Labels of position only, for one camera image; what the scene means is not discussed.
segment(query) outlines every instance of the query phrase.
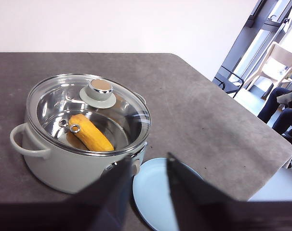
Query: lid rim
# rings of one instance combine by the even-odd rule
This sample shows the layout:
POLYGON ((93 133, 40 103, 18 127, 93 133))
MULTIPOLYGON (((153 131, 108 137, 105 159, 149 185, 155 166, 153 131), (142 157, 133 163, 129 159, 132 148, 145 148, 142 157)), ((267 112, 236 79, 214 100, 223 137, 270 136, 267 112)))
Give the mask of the lid rim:
POLYGON ((137 141, 137 139, 132 142, 130 145, 126 146, 125 148, 123 149, 120 149, 120 150, 116 150, 116 151, 109 151, 109 152, 94 152, 94 151, 86 151, 86 150, 81 150, 81 149, 77 149, 77 148, 73 148, 73 147, 70 147, 70 146, 67 146, 65 145, 64 143, 61 143, 60 141, 58 141, 57 139, 53 138, 47 131, 45 131, 43 128, 42 130, 44 130, 44 132, 41 131, 40 128, 38 128, 36 126, 36 124, 34 123, 31 115, 30 115, 30 111, 29 111, 29 102, 30 102, 30 99, 31 99, 31 96, 32 94, 35 92, 36 88, 38 86, 40 86, 42 83, 50 80, 50 79, 53 79, 53 78, 56 78, 56 77, 65 77, 65 76, 73 76, 73 75, 80 75, 80 76, 87 76, 87 77, 93 77, 93 78, 102 78, 100 76, 96 76, 96 75, 91 75, 91 74, 80 74, 80 73, 74 73, 74 74, 59 74, 59 75, 56 75, 56 76, 52 76, 52 77, 49 77, 49 78, 46 78, 42 81, 40 81, 38 84, 36 84, 29 92, 28 96, 27 96, 27 100, 26 100, 26 114, 27 114, 27 118, 28 118, 28 121, 30 123, 30 125, 32 126, 32 128, 41 136, 43 137, 46 141, 48 141, 49 143, 51 143, 52 145, 55 145, 59 148, 62 148, 62 149, 65 149, 66 151, 69 151, 69 152, 72 152, 72 153, 76 153, 76 154, 80 154, 80 155, 85 155, 85 156, 117 156, 117 155, 121 155, 121 154, 125 154, 125 153, 130 153, 132 150, 134 150, 136 147, 139 147, 140 145, 142 145, 143 142, 145 142, 146 138, 148 137, 149 135, 149 129, 150 129, 150 126, 151 126, 151 116, 150 116, 150 113, 149 113, 149 109, 147 108, 146 104, 139 98, 135 95, 135 93, 133 91, 131 91, 130 89, 124 87, 123 85, 113 81, 113 80, 110 80, 108 78, 103 78, 103 79, 106 79, 108 81, 111 81, 123 88, 125 88, 126 90, 128 90, 130 93, 132 93, 132 95, 134 95, 135 99, 141 103, 145 108, 146 108, 146 111, 148 113, 147 117, 148 117, 148 120, 149 120, 149 126, 148 126, 148 129, 146 130, 146 133, 144 134, 143 138, 140 139, 139 142, 137 143, 134 143, 135 141, 137 141))

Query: white wall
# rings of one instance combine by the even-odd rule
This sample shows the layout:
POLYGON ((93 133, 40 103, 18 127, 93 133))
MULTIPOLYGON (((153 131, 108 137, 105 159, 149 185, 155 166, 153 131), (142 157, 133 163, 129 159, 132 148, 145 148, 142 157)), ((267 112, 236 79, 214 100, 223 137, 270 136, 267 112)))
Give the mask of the white wall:
POLYGON ((257 0, 0 0, 0 52, 168 52, 213 79, 257 0))

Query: lid knob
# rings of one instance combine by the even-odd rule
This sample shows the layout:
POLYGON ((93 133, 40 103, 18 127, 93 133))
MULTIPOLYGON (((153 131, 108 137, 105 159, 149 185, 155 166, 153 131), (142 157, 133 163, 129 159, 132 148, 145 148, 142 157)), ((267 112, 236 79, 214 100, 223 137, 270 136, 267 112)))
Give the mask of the lid knob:
POLYGON ((88 83, 85 91, 90 98, 105 101, 111 96, 113 87, 103 79, 94 79, 88 83))
POLYGON ((88 85, 81 89, 80 97, 90 106, 97 108, 110 108, 116 103, 113 86, 101 78, 89 81, 88 85))

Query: black chair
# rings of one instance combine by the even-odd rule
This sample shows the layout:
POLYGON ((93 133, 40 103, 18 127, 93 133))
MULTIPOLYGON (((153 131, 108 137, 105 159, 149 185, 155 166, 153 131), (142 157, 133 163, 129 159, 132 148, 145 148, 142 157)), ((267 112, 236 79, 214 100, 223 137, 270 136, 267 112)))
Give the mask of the black chair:
POLYGON ((232 71, 228 70, 224 66, 221 66, 218 73, 215 75, 213 81, 216 85, 218 85, 222 90, 224 90, 227 94, 235 93, 233 98, 237 95, 238 91, 244 84, 242 78, 237 76, 232 71), (230 81, 230 78, 234 76, 237 78, 237 81, 230 81))

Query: jeans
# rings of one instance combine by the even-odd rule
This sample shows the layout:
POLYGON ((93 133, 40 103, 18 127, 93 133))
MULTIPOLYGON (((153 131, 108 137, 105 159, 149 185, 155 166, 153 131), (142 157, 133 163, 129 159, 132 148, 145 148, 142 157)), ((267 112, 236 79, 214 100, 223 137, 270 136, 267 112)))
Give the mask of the jeans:
MULTIPOLYGON (((267 123, 271 116, 276 112, 276 110, 279 107, 279 103, 277 102, 277 97, 283 94, 287 94, 291 92, 290 90, 287 90, 285 88, 275 88, 270 93, 269 98, 265 104, 265 106, 262 108, 261 112, 258 114, 258 118, 260 118, 262 121, 267 123)), ((272 129, 275 130, 280 135, 286 130, 292 126, 292 109, 286 108, 283 110, 283 112, 279 115, 277 120, 275 121, 272 129)))

